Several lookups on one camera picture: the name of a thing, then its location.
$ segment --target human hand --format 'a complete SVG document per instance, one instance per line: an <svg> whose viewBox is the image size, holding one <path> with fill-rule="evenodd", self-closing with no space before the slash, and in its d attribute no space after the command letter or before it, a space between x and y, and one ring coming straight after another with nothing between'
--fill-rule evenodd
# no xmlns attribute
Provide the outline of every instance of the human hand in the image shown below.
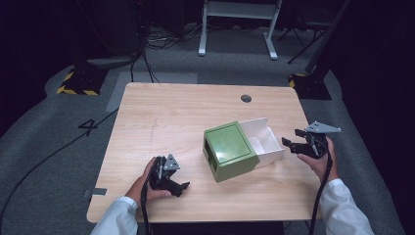
<svg viewBox="0 0 415 235"><path fill-rule="evenodd" d="M326 139L329 147L328 149L333 160L332 169L330 170L329 178L327 180L327 182L329 182L333 179L339 178L339 174L337 170L335 146L331 139L329 139L328 137L326 137ZM320 182L322 182L327 168L327 159L329 158L328 154L325 154L322 158L318 160L304 154L298 154L298 157L301 161L305 162L307 165L310 166L314 173L317 174L317 176L320 178Z"/></svg>
<svg viewBox="0 0 415 235"><path fill-rule="evenodd" d="M152 158L144 169L143 175L137 178L137 180L132 184L131 188L125 194L126 197L129 197L135 201L137 205L141 203L141 190L146 183L147 176L152 169L153 164L155 163L156 158ZM171 196L171 193L167 190L153 190L152 187L148 187L147 190L147 201L154 199L165 198Z"/></svg>

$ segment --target white sleeve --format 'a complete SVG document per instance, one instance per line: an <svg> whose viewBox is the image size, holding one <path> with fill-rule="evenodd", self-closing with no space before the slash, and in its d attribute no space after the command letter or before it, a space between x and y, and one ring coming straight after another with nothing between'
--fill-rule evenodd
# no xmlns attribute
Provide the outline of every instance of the white sleeve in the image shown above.
<svg viewBox="0 0 415 235"><path fill-rule="evenodd" d="M135 219L137 204L128 197L120 197L107 208L91 234L136 235L138 224Z"/></svg>
<svg viewBox="0 0 415 235"><path fill-rule="evenodd" d="M374 234L369 219L356 206L350 190L340 179L326 184L320 207L328 235Z"/></svg>

